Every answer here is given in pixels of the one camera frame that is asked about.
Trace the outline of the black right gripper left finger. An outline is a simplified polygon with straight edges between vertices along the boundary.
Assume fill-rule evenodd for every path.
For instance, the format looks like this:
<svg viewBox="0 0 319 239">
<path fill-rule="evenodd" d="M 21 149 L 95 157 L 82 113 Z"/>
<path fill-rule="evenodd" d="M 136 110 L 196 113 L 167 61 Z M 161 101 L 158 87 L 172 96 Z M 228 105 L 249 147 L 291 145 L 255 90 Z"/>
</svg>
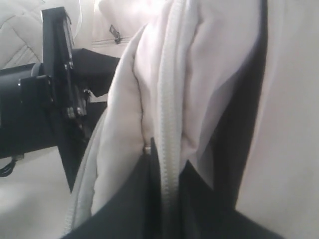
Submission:
<svg viewBox="0 0 319 239">
<path fill-rule="evenodd" d="M 155 140 L 118 192 L 67 239 L 167 239 L 160 195 L 160 164 Z"/>
</svg>

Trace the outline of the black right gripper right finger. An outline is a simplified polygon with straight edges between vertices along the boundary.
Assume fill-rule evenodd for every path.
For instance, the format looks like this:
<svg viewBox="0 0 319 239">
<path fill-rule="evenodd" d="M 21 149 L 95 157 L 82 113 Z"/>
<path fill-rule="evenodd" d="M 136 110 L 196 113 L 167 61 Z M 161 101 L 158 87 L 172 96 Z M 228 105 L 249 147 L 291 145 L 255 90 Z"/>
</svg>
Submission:
<svg viewBox="0 0 319 239">
<path fill-rule="evenodd" d="M 260 2 L 257 46 L 214 133 L 213 188 L 187 163 L 185 239 L 319 236 L 319 3 Z"/>
</svg>

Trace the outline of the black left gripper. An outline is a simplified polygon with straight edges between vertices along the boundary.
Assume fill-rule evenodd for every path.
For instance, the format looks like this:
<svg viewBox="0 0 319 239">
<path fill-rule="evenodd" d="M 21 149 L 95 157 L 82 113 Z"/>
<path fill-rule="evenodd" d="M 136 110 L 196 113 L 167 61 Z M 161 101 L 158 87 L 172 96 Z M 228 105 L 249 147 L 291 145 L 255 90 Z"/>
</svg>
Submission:
<svg viewBox="0 0 319 239">
<path fill-rule="evenodd" d="M 85 48 L 73 49 L 75 107 L 68 109 L 54 102 L 51 78 L 45 75 L 42 63 L 1 70 L 1 158 L 56 146 L 72 191 L 88 142 L 107 106 L 96 102 L 85 109 L 86 89 L 96 97 L 108 93 L 119 60 Z"/>
</svg>

